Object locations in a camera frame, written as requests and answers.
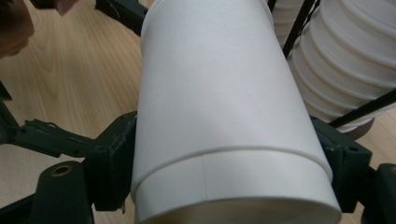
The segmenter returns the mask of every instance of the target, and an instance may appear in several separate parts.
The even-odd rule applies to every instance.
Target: white cylinder
[[[320,3],[289,57],[311,115],[330,122],[396,89],[395,11],[396,2],[388,0]],[[382,112],[339,131],[352,131]]]
[[[158,0],[141,41],[136,223],[338,222],[263,1]]]

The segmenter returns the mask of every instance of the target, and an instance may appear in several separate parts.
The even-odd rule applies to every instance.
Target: screw hole
[[[71,166],[71,165],[61,165],[61,166],[54,168],[50,175],[52,175],[52,176],[67,175],[68,173],[70,173],[70,171],[72,171],[72,169],[73,169],[73,166]]]

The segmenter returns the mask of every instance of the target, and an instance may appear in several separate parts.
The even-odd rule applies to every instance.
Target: paper cup
[[[142,30],[136,223],[337,223],[332,171],[261,1],[156,1]]]

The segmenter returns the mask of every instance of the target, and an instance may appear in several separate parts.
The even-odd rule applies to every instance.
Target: cup stack
[[[396,89],[395,12],[396,2],[388,0],[321,2],[288,58],[309,114],[330,122]],[[350,132],[394,106],[339,131]]]

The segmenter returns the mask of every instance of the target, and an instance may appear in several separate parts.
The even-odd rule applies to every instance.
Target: wooden table surface
[[[20,54],[0,60],[0,79],[13,97],[7,106],[19,124],[41,119],[94,138],[119,115],[137,110],[142,63],[138,36],[94,10],[93,0],[80,0],[63,17],[27,4],[35,35]],[[375,168],[396,163],[395,127],[393,109],[359,140],[374,152]],[[0,207],[34,193],[42,171],[68,160],[0,146]],[[128,198],[124,215],[117,211],[94,216],[98,224],[134,223],[134,205]],[[360,223],[360,216],[358,207],[341,223]]]

